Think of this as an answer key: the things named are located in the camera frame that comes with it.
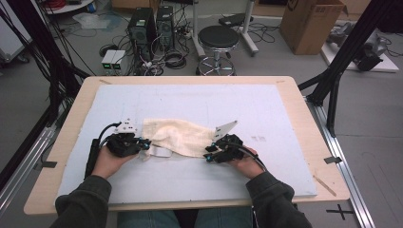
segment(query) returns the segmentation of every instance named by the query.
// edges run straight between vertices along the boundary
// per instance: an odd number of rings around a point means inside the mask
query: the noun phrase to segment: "black stool seat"
[[[236,31],[224,26],[211,26],[199,32],[199,41],[207,48],[231,48],[239,40]]]

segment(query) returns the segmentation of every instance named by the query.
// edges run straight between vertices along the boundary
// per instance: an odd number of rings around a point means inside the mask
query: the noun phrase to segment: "computer tower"
[[[379,23],[378,28],[382,32],[402,33],[403,32],[403,2],[395,1],[389,13]]]
[[[159,6],[157,11],[157,31],[160,49],[175,47],[174,10],[171,6]]]
[[[127,30],[134,50],[140,51],[146,61],[151,61],[157,48],[157,30],[152,8],[134,9]]]

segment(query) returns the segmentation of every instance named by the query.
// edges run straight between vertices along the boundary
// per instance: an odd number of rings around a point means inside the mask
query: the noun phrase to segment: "dark gray sleeve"
[[[312,227],[291,202],[294,189],[264,172],[246,183],[260,228]]]
[[[59,218],[50,227],[106,227],[111,190],[107,180],[87,177],[76,190],[56,199]]]

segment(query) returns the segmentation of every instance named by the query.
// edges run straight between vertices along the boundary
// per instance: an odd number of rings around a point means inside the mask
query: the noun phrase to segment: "cardboard box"
[[[288,0],[279,31],[295,54],[319,54],[343,9],[339,0]]]
[[[112,8],[126,11],[141,7],[152,8],[156,12],[159,5],[159,0],[112,0]]]

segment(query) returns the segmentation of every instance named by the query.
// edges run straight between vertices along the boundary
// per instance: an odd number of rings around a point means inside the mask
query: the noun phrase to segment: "white paper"
[[[180,119],[213,130],[237,120],[230,134],[256,149],[275,177],[290,184],[296,196],[317,194],[275,85],[102,85],[69,156],[58,196],[83,181],[92,139],[105,126],[127,118],[137,132],[147,118]],[[129,161],[109,181],[109,203],[249,199],[248,179],[233,167],[175,153]]]

